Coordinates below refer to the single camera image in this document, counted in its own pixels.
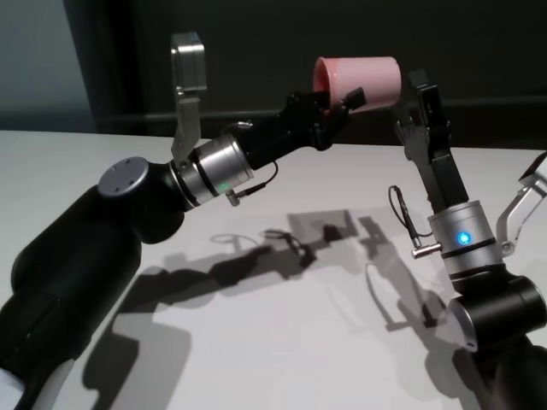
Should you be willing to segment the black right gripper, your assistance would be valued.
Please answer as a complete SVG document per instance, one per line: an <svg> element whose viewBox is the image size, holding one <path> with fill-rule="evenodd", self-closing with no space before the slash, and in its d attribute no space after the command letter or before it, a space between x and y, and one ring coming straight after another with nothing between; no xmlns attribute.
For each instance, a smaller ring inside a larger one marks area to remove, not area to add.
<svg viewBox="0 0 547 410"><path fill-rule="evenodd" d="M468 193L450 150L451 124L444 113L437 85L431 85L426 71L409 72L409 83L417 108L400 102L395 110L396 133L405 146L405 154L421 176L427 199L435 214L465 203ZM421 126L429 142L410 142Z"/></svg>

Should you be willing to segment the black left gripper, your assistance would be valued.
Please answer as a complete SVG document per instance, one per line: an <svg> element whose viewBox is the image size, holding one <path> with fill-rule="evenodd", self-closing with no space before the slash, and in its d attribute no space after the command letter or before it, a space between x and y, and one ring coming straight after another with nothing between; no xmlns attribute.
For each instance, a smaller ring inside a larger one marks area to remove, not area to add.
<svg viewBox="0 0 547 410"><path fill-rule="evenodd" d="M257 170L300 148L327 150L348 122L350 111L366 104L362 87L332 108L329 91L293 93L280 112L244 131L244 157L250 168Z"/></svg>

